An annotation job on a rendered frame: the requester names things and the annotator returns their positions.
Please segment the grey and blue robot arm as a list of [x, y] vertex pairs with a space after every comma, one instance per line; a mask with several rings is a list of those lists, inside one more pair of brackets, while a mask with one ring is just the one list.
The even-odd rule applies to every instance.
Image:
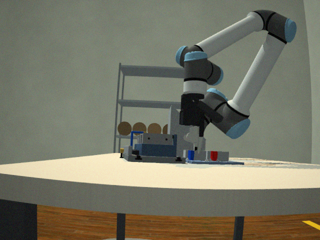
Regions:
[[[224, 72], [208, 59], [252, 32], [268, 31], [234, 98], [229, 100], [215, 88]], [[204, 111], [204, 131], [209, 123], [231, 139], [237, 139], [249, 128], [250, 107], [255, 101], [283, 48], [292, 42], [297, 25], [290, 18], [271, 10], [254, 10], [239, 22], [191, 47], [182, 46], [176, 62], [184, 68], [183, 93], [203, 94], [196, 105]]]

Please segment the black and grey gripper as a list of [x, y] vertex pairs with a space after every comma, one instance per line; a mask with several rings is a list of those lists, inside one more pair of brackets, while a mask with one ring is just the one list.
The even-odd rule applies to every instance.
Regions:
[[[200, 153], [203, 143], [205, 128], [205, 113], [197, 104], [199, 100], [205, 98], [201, 93], [187, 93], [181, 95], [181, 109], [179, 113], [179, 124], [190, 126], [193, 125], [189, 133], [184, 135], [183, 139], [187, 142], [194, 143], [194, 151]], [[194, 100], [194, 102], [193, 102]]]

